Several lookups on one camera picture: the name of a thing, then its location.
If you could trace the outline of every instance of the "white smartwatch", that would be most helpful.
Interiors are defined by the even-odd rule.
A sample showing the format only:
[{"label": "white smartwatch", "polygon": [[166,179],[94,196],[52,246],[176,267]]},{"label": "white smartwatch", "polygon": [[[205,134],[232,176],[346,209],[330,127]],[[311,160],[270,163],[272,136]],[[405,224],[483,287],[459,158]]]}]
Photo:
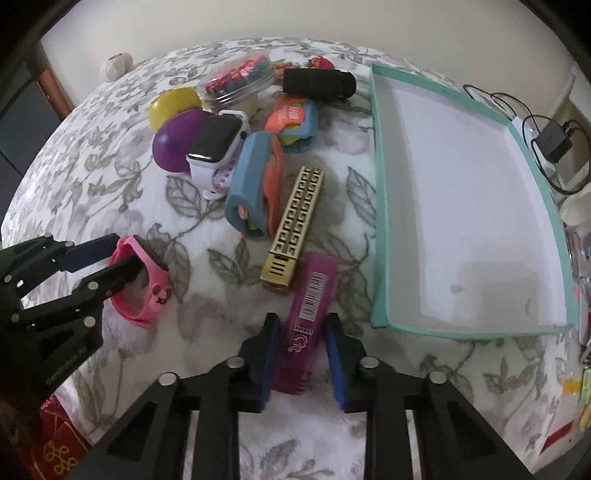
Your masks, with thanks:
[{"label": "white smartwatch", "polygon": [[240,146],[251,127],[246,113],[221,110],[205,120],[187,153],[194,185],[206,200],[228,193]]}]

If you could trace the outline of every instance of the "white wall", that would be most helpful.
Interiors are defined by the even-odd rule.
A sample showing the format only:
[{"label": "white wall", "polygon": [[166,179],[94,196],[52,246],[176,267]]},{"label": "white wall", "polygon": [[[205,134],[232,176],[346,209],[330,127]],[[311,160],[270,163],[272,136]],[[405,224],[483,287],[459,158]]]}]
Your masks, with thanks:
[{"label": "white wall", "polygon": [[378,48],[512,93],[537,113],[550,110],[572,63],[519,0],[82,0],[42,43],[78,104],[114,53],[140,61],[207,41],[271,35]]}]

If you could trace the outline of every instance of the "purple lighter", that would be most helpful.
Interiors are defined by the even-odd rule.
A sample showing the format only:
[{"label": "purple lighter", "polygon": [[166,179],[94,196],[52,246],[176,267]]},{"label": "purple lighter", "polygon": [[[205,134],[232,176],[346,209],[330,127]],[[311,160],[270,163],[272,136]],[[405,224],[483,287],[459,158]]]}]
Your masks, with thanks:
[{"label": "purple lighter", "polygon": [[304,391],[338,273],[339,261],[330,255],[302,256],[294,280],[294,299],[281,331],[273,390],[290,395]]}]

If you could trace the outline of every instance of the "red strip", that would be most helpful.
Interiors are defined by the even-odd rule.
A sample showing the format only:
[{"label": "red strip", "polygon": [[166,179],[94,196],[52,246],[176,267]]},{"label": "red strip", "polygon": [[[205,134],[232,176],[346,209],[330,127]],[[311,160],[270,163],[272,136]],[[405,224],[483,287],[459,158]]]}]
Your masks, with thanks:
[{"label": "red strip", "polygon": [[570,430],[572,428],[573,428],[573,422],[571,421],[570,423],[567,423],[564,427],[561,427],[558,430],[556,430],[552,435],[549,435],[549,437],[546,438],[546,443],[542,447],[542,451],[540,453],[542,453],[544,450],[551,447],[553,444],[558,442],[561,438],[566,437],[570,433]]}]

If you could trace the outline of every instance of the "table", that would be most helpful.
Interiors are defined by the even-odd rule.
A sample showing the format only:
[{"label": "table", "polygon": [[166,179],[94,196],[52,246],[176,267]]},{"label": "table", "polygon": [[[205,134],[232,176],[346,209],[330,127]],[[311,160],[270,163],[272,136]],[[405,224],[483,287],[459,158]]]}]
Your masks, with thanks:
[{"label": "table", "polygon": [[[358,95],[321,108],[316,147],[286,155],[285,161],[288,179],[304,164],[326,173],[307,249],[328,252],[343,264],[333,309],[347,331],[363,340],[369,354],[403,373],[444,372],[536,470],[553,431],[562,380],[576,361],[570,335],[459,342],[369,326],[378,221],[369,65],[377,61],[457,86],[445,75],[370,48],[300,38],[225,41],[147,60],[117,82],[98,87],[27,171],[2,224],[6,246],[45,232],[76,243],[110,232],[138,233],[171,270],[175,300],[157,328],[123,321],[105,303],[104,346],[57,392],[74,425],[96,442],[160,373],[205,372],[235,355],[267,312],[288,312],[289,297],[258,283],[269,242],[241,240],[223,218],[223,203],[203,200],[188,177],[160,170],[151,156],[147,121],[148,107],[160,93],[194,86],[214,64],[259,48],[267,48],[273,61],[302,65],[323,55],[358,80]],[[276,95],[273,89],[262,95],[255,130],[264,126]],[[285,196],[289,190],[288,180]],[[68,294],[96,268],[55,275],[25,299],[25,306]],[[302,397],[273,393],[262,414],[241,416],[240,427],[242,479],[362,477],[365,416],[339,412],[323,351]]]}]

